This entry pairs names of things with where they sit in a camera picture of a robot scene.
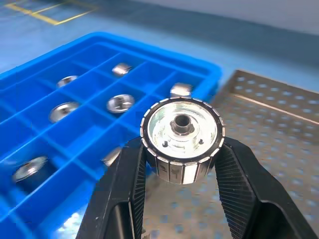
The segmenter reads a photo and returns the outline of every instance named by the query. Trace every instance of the blue floor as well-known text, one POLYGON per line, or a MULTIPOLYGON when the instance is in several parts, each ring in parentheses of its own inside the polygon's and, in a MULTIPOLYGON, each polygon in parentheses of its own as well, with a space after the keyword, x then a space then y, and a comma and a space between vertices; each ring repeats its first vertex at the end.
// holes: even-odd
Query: blue floor
MULTIPOLYGON (((0 7, 0 72, 89 32, 107 31, 217 63, 223 82, 235 69, 244 69, 319 91, 319 36, 129 0, 92 0, 96 11, 51 25, 6 3, 0 7)), ((75 10, 69 7, 51 17, 60 19, 75 10)))

